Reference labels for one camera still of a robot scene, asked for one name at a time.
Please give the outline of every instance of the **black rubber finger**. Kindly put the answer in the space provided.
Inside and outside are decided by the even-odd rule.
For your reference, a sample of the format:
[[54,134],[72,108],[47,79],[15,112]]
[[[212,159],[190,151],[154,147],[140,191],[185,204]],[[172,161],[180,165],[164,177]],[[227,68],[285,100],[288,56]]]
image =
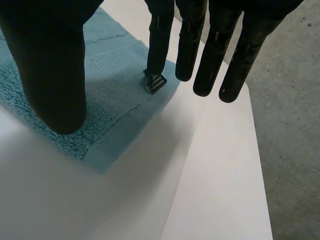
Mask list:
[[242,32],[219,91],[223,102],[237,99],[263,42],[282,20],[244,14]]
[[175,16],[174,0],[145,0],[152,14],[150,23],[147,71],[159,75],[165,68],[170,32]]
[[175,76],[184,82],[190,80],[197,58],[201,33],[205,23],[206,0],[177,0],[182,17]]
[[210,94],[241,10],[230,10],[209,2],[210,31],[193,84],[193,91],[201,97]]
[[152,16],[149,28],[150,38],[147,69],[154,75],[161,74],[165,68],[173,20],[174,12],[167,15]]

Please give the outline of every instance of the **white table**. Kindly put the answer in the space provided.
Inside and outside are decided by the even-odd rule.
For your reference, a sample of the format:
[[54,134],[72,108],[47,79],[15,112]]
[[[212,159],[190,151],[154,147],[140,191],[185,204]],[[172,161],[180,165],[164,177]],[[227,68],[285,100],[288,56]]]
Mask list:
[[[143,0],[101,7],[148,45]],[[227,67],[207,98],[192,92],[194,71],[104,176],[0,108],[0,239],[271,240],[248,88],[232,104],[218,99]]]

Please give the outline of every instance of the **gray floor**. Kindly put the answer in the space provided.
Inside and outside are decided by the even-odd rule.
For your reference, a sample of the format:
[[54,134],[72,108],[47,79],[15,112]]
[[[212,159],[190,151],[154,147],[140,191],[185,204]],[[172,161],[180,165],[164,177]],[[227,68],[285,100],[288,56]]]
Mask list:
[[[203,42],[209,27],[207,19]],[[227,63],[240,32],[239,20]],[[319,0],[304,1],[266,39],[246,83],[273,238],[320,240]]]

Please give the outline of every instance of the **small label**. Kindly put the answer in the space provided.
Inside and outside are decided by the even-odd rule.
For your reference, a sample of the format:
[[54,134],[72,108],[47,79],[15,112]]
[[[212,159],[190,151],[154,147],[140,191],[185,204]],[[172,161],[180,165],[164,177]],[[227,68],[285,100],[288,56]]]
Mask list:
[[144,70],[143,73],[145,90],[150,94],[156,93],[167,83],[167,79],[161,74],[154,75],[147,70]]

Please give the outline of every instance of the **towel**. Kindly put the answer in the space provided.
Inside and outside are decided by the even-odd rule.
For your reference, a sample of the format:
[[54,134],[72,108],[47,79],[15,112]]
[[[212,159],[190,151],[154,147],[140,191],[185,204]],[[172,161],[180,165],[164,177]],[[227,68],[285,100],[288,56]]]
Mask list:
[[175,65],[167,61],[167,84],[146,92],[143,70],[148,48],[98,8],[83,26],[87,116],[73,134],[51,131],[23,94],[17,66],[0,31],[0,103],[60,151],[104,173],[163,107],[178,87]]

